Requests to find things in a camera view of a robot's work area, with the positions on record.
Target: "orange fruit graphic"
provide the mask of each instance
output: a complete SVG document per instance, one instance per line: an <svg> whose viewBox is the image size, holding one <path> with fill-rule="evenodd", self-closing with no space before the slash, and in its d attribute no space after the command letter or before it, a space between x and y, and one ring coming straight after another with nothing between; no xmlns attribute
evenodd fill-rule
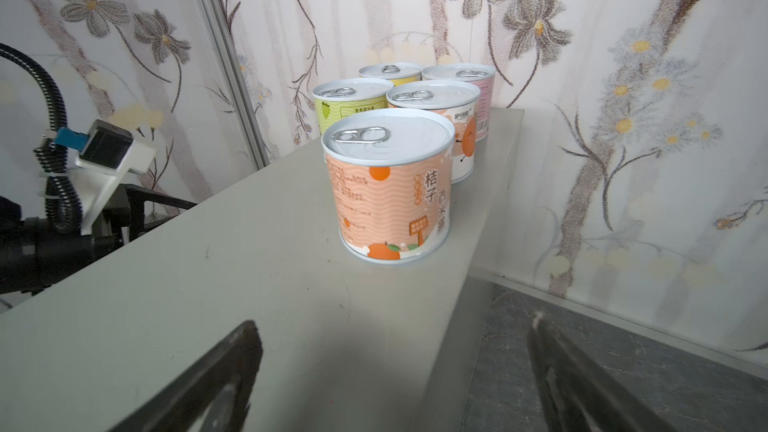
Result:
<svg viewBox="0 0 768 432"><path fill-rule="evenodd" d="M389 177L389 167L369 167L369 174L374 180L386 180Z"/></svg>
<svg viewBox="0 0 768 432"><path fill-rule="evenodd" d="M400 259L400 252L391 250L387 244L371 244L368 246L368 249L370 250L370 252L368 252L370 258L378 258L380 260Z"/></svg>
<svg viewBox="0 0 768 432"><path fill-rule="evenodd" d="M475 133L478 128L478 121L475 116L469 120L467 129L464 131L464 138L462 139L462 151L466 157L472 157L475 153Z"/></svg>

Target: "wall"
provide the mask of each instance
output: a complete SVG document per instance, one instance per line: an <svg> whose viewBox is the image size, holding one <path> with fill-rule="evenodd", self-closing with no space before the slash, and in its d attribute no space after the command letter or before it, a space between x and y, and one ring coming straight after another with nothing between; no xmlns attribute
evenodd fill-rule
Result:
<svg viewBox="0 0 768 432"><path fill-rule="evenodd" d="M126 179L171 196L201 202L252 173L198 0L90 1L0 3L0 41L51 73L70 127L86 132L101 118L139 129L160 151L147 174ZM25 217L43 216L32 150L48 128L47 111L33 79L6 60L0 108L0 195Z"/></svg>
<svg viewBox="0 0 768 432"><path fill-rule="evenodd" d="M274 157L318 83L493 65L527 111L496 272L768 364L767 0L223 2Z"/></svg>

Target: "can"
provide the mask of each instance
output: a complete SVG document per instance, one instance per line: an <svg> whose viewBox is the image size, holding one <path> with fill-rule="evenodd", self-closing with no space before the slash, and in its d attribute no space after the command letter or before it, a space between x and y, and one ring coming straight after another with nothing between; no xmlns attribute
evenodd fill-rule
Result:
<svg viewBox="0 0 768 432"><path fill-rule="evenodd" d="M410 62L379 63L361 68L359 74L360 77L386 79L396 86L401 86L404 83L421 80L422 67L417 63Z"/></svg>
<svg viewBox="0 0 768 432"><path fill-rule="evenodd" d="M452 183L467 178L475 168L475 103L480 89L455 80L423 80L397 86L386 93L390 107L410 107L436 112L453 122Z"/></svg>
<svg viewBox="0 0 768 432"><path fill-rule="evenodd" d="M479 87L480 98L475 104L475 115L478 120L478 132L475 140L483 140L488 137L496 69L479 63L452 63L445 66L427 67L422 71L422 77L424 80L460 80Z"/></svg>
<svg viewBox="0 0 768 432"><path fill-rule="evenodd" d="M322 135L340 235L357 257L416 260L448 235L451 121L425 110L372 110Z"/></svg>
<svg viewBox="0 0 768 432"><path fill-rule="evenodd" d="M312 89L320 133L337 120L365 112L385 109L386 92L393 88L392 82L384 79L343 79L321 84Z"/></svg>

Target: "gray floor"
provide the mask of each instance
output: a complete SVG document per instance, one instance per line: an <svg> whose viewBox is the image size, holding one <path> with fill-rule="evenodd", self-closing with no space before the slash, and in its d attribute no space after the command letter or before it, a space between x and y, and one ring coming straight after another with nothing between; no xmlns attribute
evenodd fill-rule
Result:
<svg viewBox="0 0 768 432"><path fill-rule="evenodd" d="M768 430L768 381L497 285L461 432L547 430L525 343L538 311L678 431Z"/></svg>

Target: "black cable hose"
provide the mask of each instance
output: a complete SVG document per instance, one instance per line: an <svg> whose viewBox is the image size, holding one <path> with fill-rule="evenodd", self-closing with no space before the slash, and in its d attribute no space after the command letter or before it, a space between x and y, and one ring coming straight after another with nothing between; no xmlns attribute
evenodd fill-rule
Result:
<svg viewBox="0 0 768 432"><path fill-rule="evenodd" d="M50 74L33 58L5 43L0 43L0 56L26 70L38 83L45 97L45 105L48 106L51 130L57 131L66 127L67 110L64 107L64 100ZM53 144L51 139L43 139L40 147L34 150L34 156L40 162L40 167L48 173L65 174L67 172L67 148ZM58 199L45 199L45 216L54 230L60 234L79 230L83 219L83 207L69 177L48 177L45 183L45 194L58 197Z"/></svg>

